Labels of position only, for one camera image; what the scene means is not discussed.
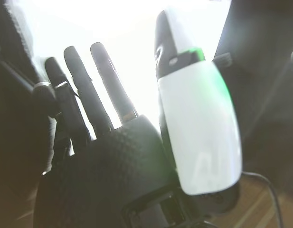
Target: finger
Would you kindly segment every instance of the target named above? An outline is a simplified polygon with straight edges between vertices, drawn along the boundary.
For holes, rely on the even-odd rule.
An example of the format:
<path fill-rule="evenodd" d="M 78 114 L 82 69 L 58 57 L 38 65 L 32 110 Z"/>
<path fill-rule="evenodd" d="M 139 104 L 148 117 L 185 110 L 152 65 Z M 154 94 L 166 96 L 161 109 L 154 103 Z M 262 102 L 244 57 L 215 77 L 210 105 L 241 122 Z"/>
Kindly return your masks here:
<path fill-rule="evenodd" d="M 79 152 L 91 141 L 91 138 L 76 102 L 74 91 L 54 57 L 46 60 L 45 69 L 55 90 L 59 108 L 73 143 L 74 152 Z"/>
<path fill-rule="evenodd" d="M 112 122 L 74 46 L 65 49 L 64 58 L 78 89 L 89 122 L 95 131 L 96 137 L 99 138 L 113 129 Z"/>
<path fill-rule="evenodd" d="M 136 118 L 138 116 L 137 111 L 126 94 L 103 44 L 94 43 L 90 47 L 90 51 L 121 123 Z"/>

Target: bright white light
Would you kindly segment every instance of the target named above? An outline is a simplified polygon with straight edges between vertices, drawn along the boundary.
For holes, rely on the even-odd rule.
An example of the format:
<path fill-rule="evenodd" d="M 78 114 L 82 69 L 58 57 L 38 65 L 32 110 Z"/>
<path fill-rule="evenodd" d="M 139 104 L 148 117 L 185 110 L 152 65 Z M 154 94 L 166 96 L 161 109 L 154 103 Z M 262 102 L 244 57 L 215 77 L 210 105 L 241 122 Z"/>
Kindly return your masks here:
<path fill-rule="evenodd" d="M 158 127 L 154 26 L 157 15 L 167 3 L 171 4 L 169 0 L 10 0 L 8 7 L 19 21 L 32 61 L 41 75 L 45 75 L 45 59 L 55 56 L 70 76 L 63 51 L 74 45 L 114 126 L 120 126 L 89 51 L 91 44 L 102 42 L 138 113 L 145 114 Z M 192 34 L 206 58 L 212 59 L 230 0 L 182 0 L 172 4 L 186 12 Z M 26 24 L 21 23 L 22 14 Z"/>

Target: wooden floor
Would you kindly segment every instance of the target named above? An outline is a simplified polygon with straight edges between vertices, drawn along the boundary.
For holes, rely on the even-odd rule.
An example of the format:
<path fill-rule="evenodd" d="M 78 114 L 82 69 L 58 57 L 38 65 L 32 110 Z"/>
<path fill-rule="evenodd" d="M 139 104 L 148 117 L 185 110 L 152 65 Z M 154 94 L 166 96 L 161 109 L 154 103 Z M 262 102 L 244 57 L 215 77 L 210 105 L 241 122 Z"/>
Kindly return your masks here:
<path fill-rule="evenodd" d="M 242 177 L 241 196 L 229 213 L 215 217 L 211 222 L 219 228 L 277 228 L 275 209 L 266 185 Z M 293 198 L 279 194 L 285 228 L 293 228 Z"/>

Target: white object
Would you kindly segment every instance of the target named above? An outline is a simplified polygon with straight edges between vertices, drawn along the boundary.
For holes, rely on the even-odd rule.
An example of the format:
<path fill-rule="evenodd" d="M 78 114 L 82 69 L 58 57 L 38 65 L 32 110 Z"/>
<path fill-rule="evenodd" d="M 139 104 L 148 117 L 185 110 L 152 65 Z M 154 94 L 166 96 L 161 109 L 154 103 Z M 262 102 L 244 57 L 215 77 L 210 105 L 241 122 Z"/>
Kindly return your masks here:
<path fill-rule="evenodd" d="M 231 187 L 241 175 L 232 101 L 213 62 L 201 61 L 158 80 L 181 188 L 188 195 Z"/>

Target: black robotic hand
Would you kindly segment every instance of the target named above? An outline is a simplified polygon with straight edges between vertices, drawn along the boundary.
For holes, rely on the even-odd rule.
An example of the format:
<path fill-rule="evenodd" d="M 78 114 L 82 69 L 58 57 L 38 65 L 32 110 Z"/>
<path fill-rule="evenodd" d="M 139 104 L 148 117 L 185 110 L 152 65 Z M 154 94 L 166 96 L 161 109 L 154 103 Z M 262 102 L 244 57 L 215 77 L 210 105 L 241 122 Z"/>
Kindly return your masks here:
<path fill-rule="evenodd" d="M 237 186 L 201 196 L 181 190 L 160 135 L 145 116 L 138 116 L 104 46 L 93 44 L 91 53 L 123 125 L 113 128 L 74 47 L 64 56 L 78 95 L 55 59 L 46 61 L 57 107 L 51 116 L 58 128 L 53 168 L 38 190 L 34 227 L 196 227 L 206 216 L 230 210 Z M 75 96 L 97 136 L 93 142 Z"/>

